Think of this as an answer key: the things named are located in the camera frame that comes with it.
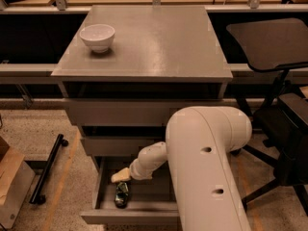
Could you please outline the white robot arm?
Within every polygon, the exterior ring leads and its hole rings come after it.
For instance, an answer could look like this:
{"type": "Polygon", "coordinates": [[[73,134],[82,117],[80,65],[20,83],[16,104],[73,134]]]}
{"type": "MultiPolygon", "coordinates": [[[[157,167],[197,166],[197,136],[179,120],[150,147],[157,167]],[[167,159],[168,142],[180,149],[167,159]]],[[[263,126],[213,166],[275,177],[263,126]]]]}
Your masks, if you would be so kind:
{"type": "Polygon", "coordinates": [[[233,107],[188,107],[168,121],[166,140],[142,149],[114,183],[145,180],[168,163],[183,231],[251,231],[227,154],[247,145],[252,126],[233,107]]]}

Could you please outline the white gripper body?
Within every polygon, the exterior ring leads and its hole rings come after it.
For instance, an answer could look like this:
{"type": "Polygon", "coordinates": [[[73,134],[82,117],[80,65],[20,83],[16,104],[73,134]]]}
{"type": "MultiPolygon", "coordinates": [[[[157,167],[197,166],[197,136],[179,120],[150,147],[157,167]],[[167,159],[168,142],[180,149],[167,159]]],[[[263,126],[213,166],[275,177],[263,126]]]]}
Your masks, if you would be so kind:
{"type": "Polygon", "coordinates": [[[129,166],[130,175],[136,180],[150,180],[153,172],[157,169],[154,161],[135,159],[129,166]]]}

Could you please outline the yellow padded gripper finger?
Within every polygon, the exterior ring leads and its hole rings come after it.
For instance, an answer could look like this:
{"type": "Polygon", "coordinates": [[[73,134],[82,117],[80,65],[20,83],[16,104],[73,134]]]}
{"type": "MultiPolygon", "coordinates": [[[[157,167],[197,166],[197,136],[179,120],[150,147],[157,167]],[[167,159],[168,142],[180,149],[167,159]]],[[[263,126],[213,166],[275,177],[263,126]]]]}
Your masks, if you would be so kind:
{"type": "Polygon", "coordinates": [[[129,181],[131,179],[130,170],[128,167],[123,168],[119,172],[115,173],[111,177],[111,181],[113,183],[121,182],[121,181],[129,181]]]}

